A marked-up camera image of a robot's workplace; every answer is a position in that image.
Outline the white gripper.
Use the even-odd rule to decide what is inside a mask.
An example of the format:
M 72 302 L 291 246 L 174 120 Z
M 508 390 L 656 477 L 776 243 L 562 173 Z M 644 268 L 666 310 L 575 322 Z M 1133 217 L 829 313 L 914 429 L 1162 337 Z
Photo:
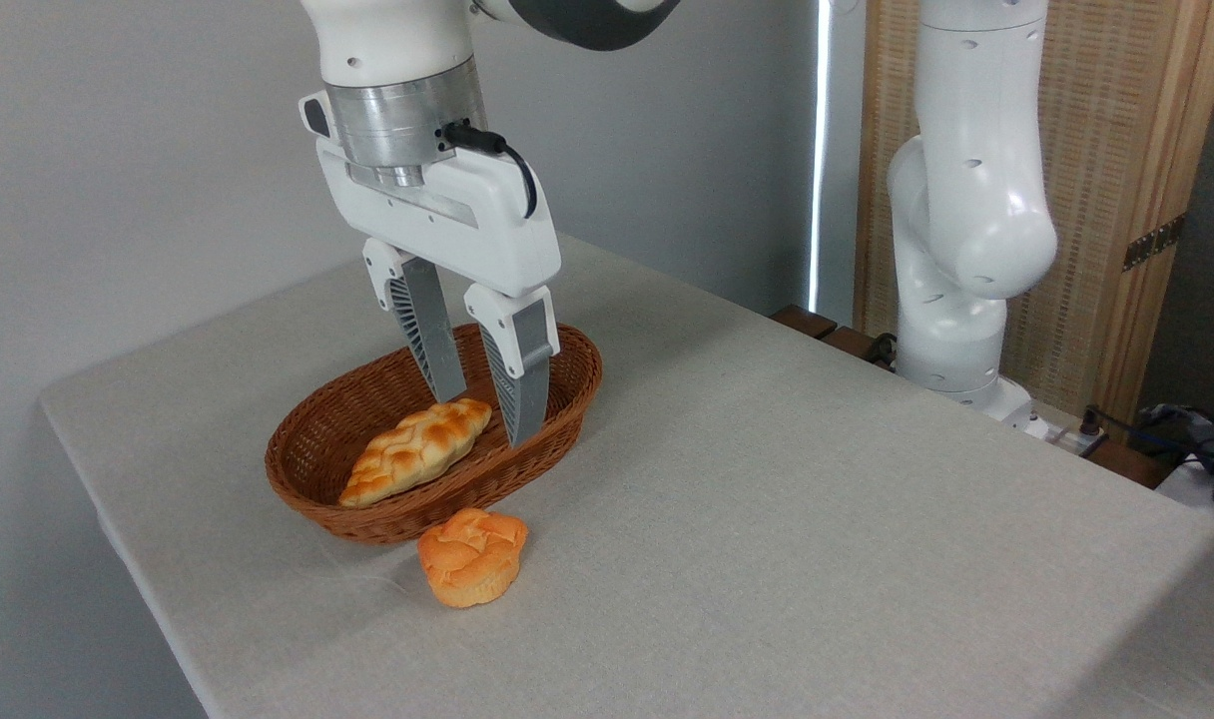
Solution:
M 483 284 L 465 293 L 467 313 L 482 332 L 507 445 L 524 445 L 546 420 L 549 361 L 560 353 L 543 284 L 560 272 L 561 256 L 538 179 L 507 155 L 461 149 L 422 168 L 420 186 L 399 187 L 348 162 L 324 94 L 300 100 L 300 113 L 337 213 L 373 237 L 363 247 L 365 272 L 438 403 L 467 383 L 437 266 Z

